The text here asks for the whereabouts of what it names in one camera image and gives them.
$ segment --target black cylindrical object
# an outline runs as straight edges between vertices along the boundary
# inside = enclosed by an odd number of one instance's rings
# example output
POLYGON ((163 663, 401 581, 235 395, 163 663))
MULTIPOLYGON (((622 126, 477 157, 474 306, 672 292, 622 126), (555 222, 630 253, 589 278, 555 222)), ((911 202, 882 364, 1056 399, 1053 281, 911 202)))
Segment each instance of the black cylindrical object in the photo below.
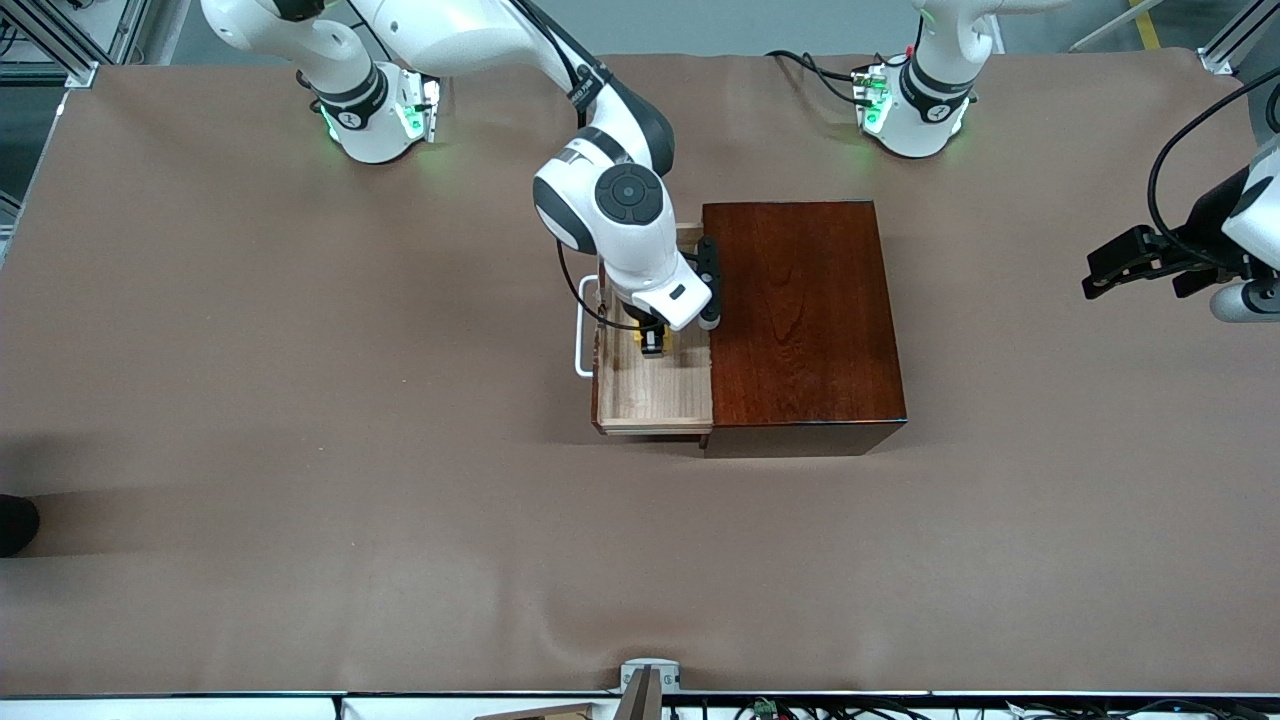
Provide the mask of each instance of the black cylindrical object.
POLYGON ((9 557, 36 537, 40 512, 26 497, 0 495, 0 557, 9 557))

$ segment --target tabletop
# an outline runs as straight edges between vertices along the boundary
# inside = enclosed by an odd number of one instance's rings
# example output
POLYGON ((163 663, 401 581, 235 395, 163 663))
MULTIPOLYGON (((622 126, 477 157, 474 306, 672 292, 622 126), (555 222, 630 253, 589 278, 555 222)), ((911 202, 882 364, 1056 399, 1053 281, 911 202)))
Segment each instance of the tabletop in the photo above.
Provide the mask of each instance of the tabletop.
MULTIPOLYGON (((795 65, 611 67, 678 133, 680 220, 876 201, 910 423, 864 457, 599 437, 530 199, 573 114, 534 70, 447 81, 439 142, 362 167, 287 68, 102 68, 0 273, 0 491, 45 518, 0 562, 0 692, 576 689, 634 656, 689 688, 1276 689, 1280 336, 1079 287, 1235 81, 997 56, 904 160, 795 65)), ((1252 152, 1220 113, 1166 217, 1252 152)))

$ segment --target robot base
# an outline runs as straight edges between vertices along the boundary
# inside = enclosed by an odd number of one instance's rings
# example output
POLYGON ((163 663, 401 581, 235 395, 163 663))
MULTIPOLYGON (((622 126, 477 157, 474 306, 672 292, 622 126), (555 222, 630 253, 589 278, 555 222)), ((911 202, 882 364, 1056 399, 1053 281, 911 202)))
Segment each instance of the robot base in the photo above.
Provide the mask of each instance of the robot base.
POLYGON ((343 124, 343 113, 332 118, 328 111, 321 110, 329 126, 329 137, 351 159, 372 165, 399 158, 420 140, 431 142, 440 101, 439 82, 425 82, 421 74, 392 63, 376 65, 387 78, 389 90, 387 101, 370 115, 364 128, 352 129, 343 124))
POLYGON ((864 133, 874 137, 890 152, 904 158, 928 158, 946 146, 951 136, 960 132, 960 122, 969 100, 940 123, 928 123, 920 118, 919 110, 908 105, 893 88, 899 87, 899 74, 905 64, 904 56, 891 59, 888 64, 873 65, 865 74, 854 76, 854 96, 872 102, 870 108, 858 108, 858 126, 864 133))

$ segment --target yellow tape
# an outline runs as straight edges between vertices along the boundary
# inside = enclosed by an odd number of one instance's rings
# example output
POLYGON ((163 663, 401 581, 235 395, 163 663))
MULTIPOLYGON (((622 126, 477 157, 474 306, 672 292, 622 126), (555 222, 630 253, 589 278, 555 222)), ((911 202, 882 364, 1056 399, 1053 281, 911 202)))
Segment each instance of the yellow tape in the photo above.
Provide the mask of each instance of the yellow tape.
MULTIPOLYGON (((1129 0, 1129 6, 1133 8, 1142 0, 1129 0)), ((1142 46, 1147 50, 1160 49, 1160 36, 1156 35, 1156 23, 1151 22, 1151 13, 1143 13, 1138 15, 1134 20, 1138 26, 1138 36, 1142 37, 1142 46)))

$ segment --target floor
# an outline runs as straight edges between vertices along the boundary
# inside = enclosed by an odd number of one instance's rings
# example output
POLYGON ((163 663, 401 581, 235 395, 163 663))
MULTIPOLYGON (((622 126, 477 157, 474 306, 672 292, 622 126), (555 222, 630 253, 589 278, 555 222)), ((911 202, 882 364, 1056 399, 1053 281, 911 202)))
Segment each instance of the floor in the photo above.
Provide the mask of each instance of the floor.
MULTIPOLYGON (((914 33, 914 12, 904 0, 861 0, 858 13, 844 0, 792 0, 763 3, 750 12, 737 0, 598 0, 589 14, 580 0, 544 0, 588 47, 602 54, 687 53, 694 55, 759 55, 785 47, 817 55, 897 50, 914 33), (831 22, 847 13, 846 22, 831 22)), ((1151 13, 1162 46, 1204 45, 1240 8, 1240 0, 1166 0, 1151 13)), ((1124 0, 1075 0, 1066 8, 1038 15, 1001 19, 1009 53, 1061 53, 1075 40, 1126 8, 1124 0)), ((356 22, 349 6, 329 10, 339 22, 356 22)), ((157 0, 143 41, 145 55, 172 64, 283 63, 239 53, 209 29, 198 0, 157 0)), ((1272 28, 1271 37, 1280 35, 1272 28)), ((372 47, 372 41, 364 35, 372 47)), ((1142 50, 1135 24, 1129 24, 1088 50, 1098 53, 1142 50)), ((1280 64, 1280 42, 1263 38, 1240 68, 1249 79, 1280 64)), ((1262 100, 1254 94, 1254 127, 1263 140, 1262 100)), ((22 197, 36 169, 58 106, 60 91, 0 87, 0 190, 22 197)))

